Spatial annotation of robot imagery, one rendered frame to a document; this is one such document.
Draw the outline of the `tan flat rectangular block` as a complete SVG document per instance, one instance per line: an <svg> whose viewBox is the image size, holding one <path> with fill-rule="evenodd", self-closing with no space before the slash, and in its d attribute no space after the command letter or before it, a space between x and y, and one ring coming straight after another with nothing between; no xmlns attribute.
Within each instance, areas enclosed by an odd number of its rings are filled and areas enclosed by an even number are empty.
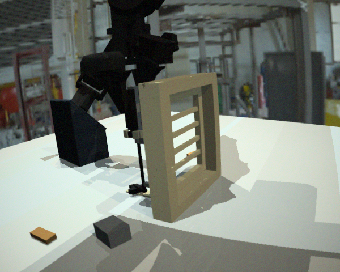
<svg viewBox="0 0 340 272"><path fill-rule="evenodd" d="M30 235L46 244L49 244L51 241L57 238L55 233L48 231L44 228L38 227L30 232Z"/></svg>

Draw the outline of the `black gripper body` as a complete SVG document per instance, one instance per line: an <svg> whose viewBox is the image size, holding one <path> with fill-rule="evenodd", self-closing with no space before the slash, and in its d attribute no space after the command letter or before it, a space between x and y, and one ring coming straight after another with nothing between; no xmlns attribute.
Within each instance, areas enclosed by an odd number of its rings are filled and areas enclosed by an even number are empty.
<svg viewBox="0 0 340 272"><path fill-rule="evenodd" d="M150 60L135 53L134 56L127 56L125 59L125 44L128 37L128 32L133 29L138 29L142 34L145 32L145 27L150 27L150 24L145 24L144 18L126 18L111 22L112 27L107 29L107 34L112 35L113 51L95 53L83 56L80 62L81 74L93 73L99 71L102 73L113 73L116 71L125 71L125 65L136 64L136 69L147 67L159 67L159 64L173 63L172 60L163 60L161 62ZM134 58L135 57L135 58Z"/></svg>

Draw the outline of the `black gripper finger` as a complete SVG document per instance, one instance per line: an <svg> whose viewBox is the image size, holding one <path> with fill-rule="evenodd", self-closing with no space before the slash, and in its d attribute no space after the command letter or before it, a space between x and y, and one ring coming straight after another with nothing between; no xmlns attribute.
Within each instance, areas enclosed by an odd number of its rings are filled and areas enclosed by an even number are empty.
<svg viewBox="0 0 340 272"><path fill-rule="evenodd" d="M126 81L131 72L132 70L127 70L94 75L94 78L97 77L103 87L107 90L107 93L111 96L111 99L121 114L126 113Z"/></svg>
<svg viewBox="0 0 340 272"><path fill-rule="evenodd" d="M138 86L138 83L154 81L156 76L164 68L165 66L132 69L136 86Z"/></svg>

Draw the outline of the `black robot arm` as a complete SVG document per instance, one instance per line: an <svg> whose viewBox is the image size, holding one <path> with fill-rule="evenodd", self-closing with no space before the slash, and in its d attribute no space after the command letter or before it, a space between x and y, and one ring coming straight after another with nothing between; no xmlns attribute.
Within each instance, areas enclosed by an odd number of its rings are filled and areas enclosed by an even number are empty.
<svg viewBox="0 0 340 272"><path fill-rule="evenodd" d="M145 18L151 15L155 9L158 10L164 1L165 0L108 0L111 10L111 21L126 18ZM111 38L104 52L113 51L112 41L113 39ZM179 50L177 35L169 32L164 32L161 37L151 35L149 27L145 27L144 33L142 34L138 32L138 29L131 27L125 44L125 56L134 56L134 49L136 54L148 57L153 61L171 61L173 52ZM78 90L72 98L72 101L86 112L89 110L94 99L102 101L107 92L98 78L94 78L95 74L99 74L99 71L80 75L76 82L76 88L78 88ZM99 93L81 81L98 91L103 91Z"/></svg>

